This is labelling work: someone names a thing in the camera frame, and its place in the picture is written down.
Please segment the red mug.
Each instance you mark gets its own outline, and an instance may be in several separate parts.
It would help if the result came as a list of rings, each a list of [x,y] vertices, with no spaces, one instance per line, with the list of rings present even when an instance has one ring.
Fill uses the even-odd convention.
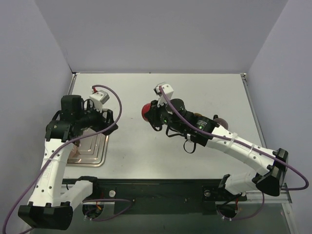
[[[143,118],[146,122],[149,122],[149,119],[148,119],[148,117],[147,117],[147,114],[149,113],[150,108],[151,108],[151,103],[147,103],[147,104],[145,104],[145,105],[142,107],[142,110],[141,110],[142,118]]]

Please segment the lavender mug with black handle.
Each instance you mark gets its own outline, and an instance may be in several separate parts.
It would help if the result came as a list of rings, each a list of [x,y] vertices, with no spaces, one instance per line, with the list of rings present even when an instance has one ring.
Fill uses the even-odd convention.
[[[225,129],[228,130],[229,125],[228,125],[227,121],[224,120],[223,118],[220,118],[218,115],[214,115],[213,121],[215,121],[216,123],[218,123],[219,125],[223,126]]]

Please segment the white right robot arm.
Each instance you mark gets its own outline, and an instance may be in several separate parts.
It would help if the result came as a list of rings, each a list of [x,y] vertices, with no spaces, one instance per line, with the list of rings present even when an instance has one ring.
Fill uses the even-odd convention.
[[[174,136],[221,151],[251,167],[252,171],[245,174],[224,175],[217,190],[222,199],[252,190],[271,196],[280,195],[287,172],[284,165],[288,161],[286,150],[271,150],[252,144],[229,132],[215,119],[187,111],[181,99],[172,99],[171,104],[177,114],[168,104],[158,106],[157,100],[153,100],[143,106],[142,117],[155,131],[161,131],[166,125],[166,130],[173,131]]]

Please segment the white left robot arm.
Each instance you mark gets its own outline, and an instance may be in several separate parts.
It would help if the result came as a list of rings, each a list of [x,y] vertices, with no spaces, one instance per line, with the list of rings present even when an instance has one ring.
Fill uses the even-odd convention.
[[[113,111],[103,108],[108,99],[105,91],[95,91],[87,100],[80,95],[61,98],[61,109],[46,126],[42,173],[35,180],[28,204],[18,210],[18,216],[31,228],[66,230],[74,210],[85,198],[99,198],[97,178],[92,176],[80,177],[64,194],[61,187],[68,158],[85,138],[84,131],[92,129],[107,136],[118,129]]]

